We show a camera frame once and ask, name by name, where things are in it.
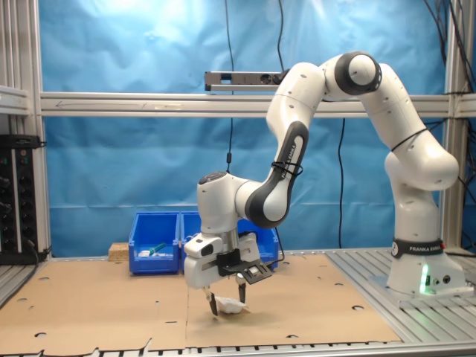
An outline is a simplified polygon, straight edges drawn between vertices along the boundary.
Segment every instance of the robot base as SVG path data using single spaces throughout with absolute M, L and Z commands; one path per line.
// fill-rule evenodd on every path
M 446 254 L 404 255 L 393 260 L 390 275 L 372 277 L 370 282 L 399 308 L 414 307 L 418 301 L 474 294 L 461 266 Z

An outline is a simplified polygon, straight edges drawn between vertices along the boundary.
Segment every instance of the wooden block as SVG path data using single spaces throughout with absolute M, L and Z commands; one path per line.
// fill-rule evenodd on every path
M 112 243 L 109 248 L 109 262 L 129 261 L 129 243 Z

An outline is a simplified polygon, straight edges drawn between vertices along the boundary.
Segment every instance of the horizontal aluminum beam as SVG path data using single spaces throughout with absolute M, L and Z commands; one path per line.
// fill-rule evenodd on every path
M 476 117 L 476 94 L 464 94 L 459 97 L 456 104 L 456 118 Z
M 28 115 L 27 92 L 0 86 L 0 114 Z
M 189 117 L 264 118 L 272 95 L 41 93 L 45 117 Z M 448 117 L 445 95 L 415 95 L 422 118 Z M 321 103 L 315 118 L 368 118 L 357 100 Z

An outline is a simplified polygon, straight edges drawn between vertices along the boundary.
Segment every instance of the black control panel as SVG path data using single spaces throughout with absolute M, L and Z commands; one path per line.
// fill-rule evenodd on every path
M 0 135 L 0 265 L 34 264 L 38 250 L 33 152 L 37 137 Z
M 0 149 L 0 247 L 1 254 L 16 253 L 15 187 L 11 149 Z
M 23 245 L 26 240 L 30 240 L 34 244 L 34 248 L 38 250 L 35 187 L 33 177 L 33 150 L 15 149 L 15 154 L 20 237 Z

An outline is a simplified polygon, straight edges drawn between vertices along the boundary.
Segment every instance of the green object in bin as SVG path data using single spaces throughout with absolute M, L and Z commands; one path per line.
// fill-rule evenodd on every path
M 165 243 L 161 243 L 159 245 L 157 245 L 155 248 L 152 248 L 149 250 L 149 257 L 151 257 L 152 255 L 154 255 L 155 252 L 157 251 L 160 251 L 164 246 L 166 246 Z

